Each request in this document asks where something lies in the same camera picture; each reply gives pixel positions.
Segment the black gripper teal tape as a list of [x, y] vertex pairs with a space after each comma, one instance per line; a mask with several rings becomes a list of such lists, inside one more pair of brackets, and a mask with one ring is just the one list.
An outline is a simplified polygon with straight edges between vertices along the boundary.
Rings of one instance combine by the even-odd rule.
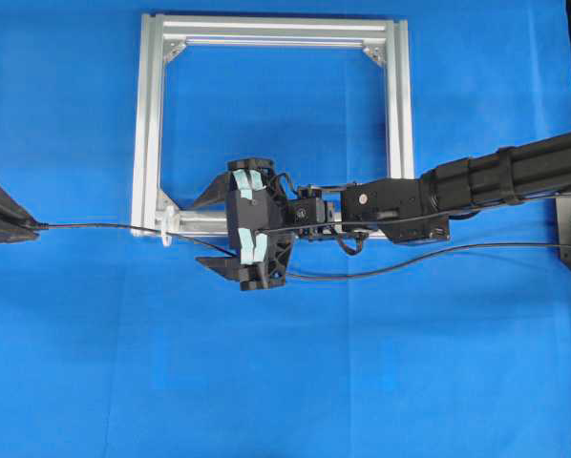
[[294, 243], [286, 225], [287, 197], [270, 159], [248, 158], [228, 163], [188, 207], [197, 210], [224, 202], [229, 246], [238, 257], [196, 257], [196, 262], [242, 291], [281, 287]]

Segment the black image-right robot arm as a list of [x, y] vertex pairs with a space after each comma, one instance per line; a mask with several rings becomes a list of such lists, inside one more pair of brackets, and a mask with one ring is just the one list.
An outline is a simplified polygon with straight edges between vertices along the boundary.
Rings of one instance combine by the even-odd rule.
[[296, 239], [359, 254], [374, 231], [395, 244], [446, 240], [453, 220], [571, 190], [571, 133], [439, 165], [419, 178], [294, 187], [265, 158], [228, 163], [194, 201], [225, 206], [231, 253], [198, 263], [243, 291], [281, 287]]

